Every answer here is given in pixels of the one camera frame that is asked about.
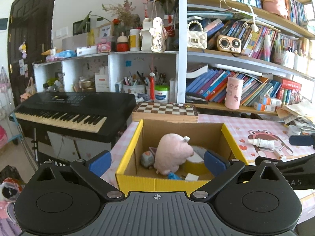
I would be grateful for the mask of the white staples box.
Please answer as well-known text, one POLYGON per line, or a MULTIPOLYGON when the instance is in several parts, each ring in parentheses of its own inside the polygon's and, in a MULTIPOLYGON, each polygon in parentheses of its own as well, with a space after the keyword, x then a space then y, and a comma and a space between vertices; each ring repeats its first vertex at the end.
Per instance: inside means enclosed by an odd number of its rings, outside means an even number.
POLYGON ((281 149, 274 149, 273 153, 278 160, 286 160, 287 159, 287 156, 284 154, 284 152, 281 149))

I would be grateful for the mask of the white spray bottle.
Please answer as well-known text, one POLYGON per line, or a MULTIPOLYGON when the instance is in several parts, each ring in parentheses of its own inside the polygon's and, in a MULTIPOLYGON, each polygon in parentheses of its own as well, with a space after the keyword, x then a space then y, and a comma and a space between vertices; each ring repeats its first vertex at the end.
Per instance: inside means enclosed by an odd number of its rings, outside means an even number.
POLYGON ((273 140, 264 140, 260 138, 255 138, 255 139, 249 139, 248 143, 259 148, 265 148, 265 149, 270 149, 270 150, 275 148, 275 142, 273 140))

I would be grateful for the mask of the yellow tape roll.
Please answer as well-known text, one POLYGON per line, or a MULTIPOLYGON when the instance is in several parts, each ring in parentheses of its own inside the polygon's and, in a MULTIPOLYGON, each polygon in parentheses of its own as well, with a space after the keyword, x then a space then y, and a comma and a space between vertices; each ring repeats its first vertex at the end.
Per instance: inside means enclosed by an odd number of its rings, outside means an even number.
POLYGON ((209 172, 205 166, 205 152, 207 149, 199 146, 192 146, 193 155, 186 159, 186 162, 181 165, 185 173, 191 173, 197 176, 204 175, 209 172))

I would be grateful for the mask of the small white charger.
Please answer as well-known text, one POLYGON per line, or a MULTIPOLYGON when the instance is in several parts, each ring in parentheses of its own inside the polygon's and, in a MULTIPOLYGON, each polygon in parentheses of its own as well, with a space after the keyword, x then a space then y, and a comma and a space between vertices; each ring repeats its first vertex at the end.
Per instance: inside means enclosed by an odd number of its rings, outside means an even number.
POLYGON ((198 179, 199 179, 199 176, 191 174, 191 173, 188 173, 185 177, 185 181, 188 181, 188 182, 198 181, 198 179))

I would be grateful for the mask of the blue plastic packet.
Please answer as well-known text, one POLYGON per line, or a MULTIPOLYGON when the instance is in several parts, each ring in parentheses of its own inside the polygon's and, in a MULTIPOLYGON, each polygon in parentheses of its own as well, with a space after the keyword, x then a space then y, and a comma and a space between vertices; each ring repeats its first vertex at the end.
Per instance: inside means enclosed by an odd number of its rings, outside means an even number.
POLYGON ((170 172, 167 177, 169 180, 182 180, 181 177, 172 172, 170 172))

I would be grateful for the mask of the pink plush pig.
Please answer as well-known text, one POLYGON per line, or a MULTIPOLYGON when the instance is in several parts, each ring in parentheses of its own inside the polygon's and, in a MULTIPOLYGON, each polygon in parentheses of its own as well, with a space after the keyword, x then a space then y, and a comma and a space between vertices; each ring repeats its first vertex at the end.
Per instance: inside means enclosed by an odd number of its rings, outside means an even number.
POLYGON ((186 162, 188 157, 194 155, 193 148, 189 145, 188 136, 180 136, 175 133, 164 135, 155 154, 154 168, 157 174, 167 176, 176 173, 180 165, 186 162))

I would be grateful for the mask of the grey toy truck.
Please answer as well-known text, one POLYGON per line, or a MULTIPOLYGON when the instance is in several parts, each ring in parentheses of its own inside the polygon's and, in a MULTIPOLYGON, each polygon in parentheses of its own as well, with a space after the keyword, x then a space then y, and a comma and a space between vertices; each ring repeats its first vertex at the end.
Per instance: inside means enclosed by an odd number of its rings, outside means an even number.
POLYGON ((142 153, 140 157, 140 164, 147 169, 152 169, 155 163, 155 155, 157 148, 149 147, 147 151, 142 153))

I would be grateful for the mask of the yellow cardboard box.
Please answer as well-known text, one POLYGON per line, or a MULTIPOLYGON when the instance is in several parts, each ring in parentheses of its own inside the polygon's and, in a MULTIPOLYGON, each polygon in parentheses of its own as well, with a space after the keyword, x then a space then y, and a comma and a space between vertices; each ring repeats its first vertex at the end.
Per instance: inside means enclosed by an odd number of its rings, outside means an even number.
POLYGON ((188 173, 199 176, 197 181, 171 180, 157 174, 155 169, 145 169, 140 164, 142 153, 149 147, 157 147, 161 138, 169 133, 189 137, 189 144, 212 150, 225 159, 238 158, 246 161, 233 137, 229 123, 172 123, 162 120, 141 120, 116 170, 119 189, 130 191, 174 192, 191 194, 214 178, 205 165, 181 165, 178 176, 188 173))

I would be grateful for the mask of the stack of papers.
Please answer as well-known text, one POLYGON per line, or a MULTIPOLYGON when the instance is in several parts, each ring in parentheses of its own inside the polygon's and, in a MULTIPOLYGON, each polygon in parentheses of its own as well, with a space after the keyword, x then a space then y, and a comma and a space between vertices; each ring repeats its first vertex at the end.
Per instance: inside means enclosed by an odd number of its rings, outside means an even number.
POLYGON ((302 100, 300 103, 283 105, 275 109, 285 125, 294 125, 303 135, 314 134, 314 103, 302 100))

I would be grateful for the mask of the pink checkered tablecloth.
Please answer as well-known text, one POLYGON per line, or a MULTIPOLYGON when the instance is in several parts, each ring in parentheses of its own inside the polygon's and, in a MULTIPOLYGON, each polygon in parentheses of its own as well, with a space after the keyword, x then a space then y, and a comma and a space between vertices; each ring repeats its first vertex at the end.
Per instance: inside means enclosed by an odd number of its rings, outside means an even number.
MULTIPOLYGON (((225 124, 233 136, 237 147, 239 147, 240 151, 251 165, 254 164, 254 159, 258 156, 258 154, 256 154, 254 147, 248 144, 250 131, 268 131, 273 135, 278 136, 280 140, 282 140, 284 144, 293 151, 293 159, 314 153, 314 149, 312 147, 292 147, 289 144, 287 130, 281 123, 268 120, 215 116, 209 114, 200 114, 198 122, 225 124)), ((101 176, 101 178, 115 187, 118 185, 115 172, 125 151, 127 150, 137 126, 138 122, 132 122, 129 119, 127 129, 110 151, 112 163, 110 168, 101 176)), ((296 194, 300 198, 303 207, 302 215, 298 222, 303 223, 311 218, 314 218, 314 190, 298 190, 296 191, 296 194)))

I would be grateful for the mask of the black electronic keyboard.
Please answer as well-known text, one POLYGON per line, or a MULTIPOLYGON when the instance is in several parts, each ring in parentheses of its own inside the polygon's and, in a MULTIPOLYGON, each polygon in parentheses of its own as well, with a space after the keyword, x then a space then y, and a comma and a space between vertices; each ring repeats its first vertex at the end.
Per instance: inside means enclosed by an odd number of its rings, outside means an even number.
POLYGON ((36 93, 14 111, 21 125, 84 140, 110 143, 136 107, 128 93, 36 93))

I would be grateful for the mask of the chessboard box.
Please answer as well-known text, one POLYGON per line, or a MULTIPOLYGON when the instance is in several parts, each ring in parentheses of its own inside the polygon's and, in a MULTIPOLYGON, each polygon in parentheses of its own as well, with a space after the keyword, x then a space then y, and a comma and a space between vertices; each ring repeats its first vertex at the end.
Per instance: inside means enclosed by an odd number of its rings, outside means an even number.
POLYGON ((195 123, 198 112, 194 105, 182 103, 140 102, 132 111, 132 120, 163 120, 172 123, 195 123))

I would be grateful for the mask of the pink cylinder cup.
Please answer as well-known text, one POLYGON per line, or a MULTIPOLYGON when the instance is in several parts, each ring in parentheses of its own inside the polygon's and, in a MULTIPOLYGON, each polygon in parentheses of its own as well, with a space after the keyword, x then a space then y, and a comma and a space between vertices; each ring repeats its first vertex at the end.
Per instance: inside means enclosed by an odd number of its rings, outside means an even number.
POLYGON ((236 77, 229 77, 226 87, 225 107, 237 110, 240 107, 242 88, 244 80, 236 77))

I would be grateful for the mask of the white jar green lid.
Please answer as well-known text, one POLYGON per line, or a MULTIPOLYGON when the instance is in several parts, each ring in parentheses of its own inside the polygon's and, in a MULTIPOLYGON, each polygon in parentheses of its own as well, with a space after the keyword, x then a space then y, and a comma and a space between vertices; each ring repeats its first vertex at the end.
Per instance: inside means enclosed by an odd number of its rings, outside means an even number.
POLYGON ((169 102, 169 86, 167 85, 155 85, 154 102, 156 103, 168 103, 169 102))

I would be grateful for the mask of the white bookshelf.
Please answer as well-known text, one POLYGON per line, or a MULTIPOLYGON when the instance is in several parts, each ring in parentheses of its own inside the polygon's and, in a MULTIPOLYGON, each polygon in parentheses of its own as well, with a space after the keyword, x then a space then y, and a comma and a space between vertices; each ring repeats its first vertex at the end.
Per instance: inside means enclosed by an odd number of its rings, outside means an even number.
MULTIPOLYGON (((302 73, 295 69, 285 67, 284 65, 279 65, 272 62, 267 62, 264 60, 259 60, 256 58, 251 58, 245 55, 236 54, 233 55, 229 52, 216 51, 216 50, 207 50, 207 49, 197 49, 192 47, 187 47, 186 38, 188 38, 188 30, 186 29, 187 22, 187 10, 188 9, 200 9, 203 11, 210 9, 217 9, 218 11, 223 11, 228 8, 228 6, 233 7, 237 10, 242 10, 244 13, 249 13, 249 7, 246 4, 242 4, 234 1, 227 1, 227 5, 223 2, 220 6, 220 0, 179 0, 179 51, 165 51, 163 53, 153 53, 153 52, 113 52, 113 53, 97 53, 91 54, 87 57, 95 57, 102 55, 107 55, 107 66, 108 66, 108 92, 115 92, 115 83, 119 82, 123 77, 123 55, 140 55, 143 57, 149 57, 148 65, 153 66, 152 59, 156 57, 161 57, 167 54, 173 56, 176 55, 176 69, 175 67, 168 67, 166 69, 171 69, 171 73, 174 73, 174 76, 171 76, 175 79, 175 101, 184 102, 185 101, 185 89, 186 89, 186 70, 187 70, 187 59, 190 62, 197 62, 205 60, 208 63, 228 65, 230 67, 240 69, 246 69, 251 71, 264 72, 266 74, 275 74, 275 75, 289 75, 304 78, 306 80, 314 82, 314 77, 309 76, 306 73, 302 73)), ((37 91, 43 91, 43 83, 48 77, 48 73, 44 72, 44 69, 48 69, 48 65, 54 63, 61 63, 61 68, 64 71, 64 91, 70 92, 73 89, 70 84, 70 79, 75 79, 75 73, 77 73, 77 67, 74 65, 74 61, 77 58, 70 58, 61 61, 53 61, 47 63, 35 64, 35 80, 37 81, 37 91)))

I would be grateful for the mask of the retro wooden radio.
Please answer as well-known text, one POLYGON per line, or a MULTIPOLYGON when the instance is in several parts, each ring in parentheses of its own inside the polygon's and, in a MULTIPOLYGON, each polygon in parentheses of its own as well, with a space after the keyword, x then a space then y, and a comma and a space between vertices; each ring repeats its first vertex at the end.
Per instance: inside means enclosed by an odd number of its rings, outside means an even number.
POLYGON ((241 53, 241 40, 231 36, 219 35, 217 37, 217 49, 222 52, 241 53))

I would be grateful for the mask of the white quilted handbag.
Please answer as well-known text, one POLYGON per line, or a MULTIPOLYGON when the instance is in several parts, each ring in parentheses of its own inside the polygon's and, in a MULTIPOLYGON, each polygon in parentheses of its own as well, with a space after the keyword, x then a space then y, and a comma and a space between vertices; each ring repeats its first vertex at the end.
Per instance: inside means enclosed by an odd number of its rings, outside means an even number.
POLYGON ((206 49, 207 48, 207 33, 204 32, 203 26, 197 20, 192 20, 187 24, 187 47, 194 49, 206 49), (190 30, 190 26, 196 24, 200 30, 190 30))

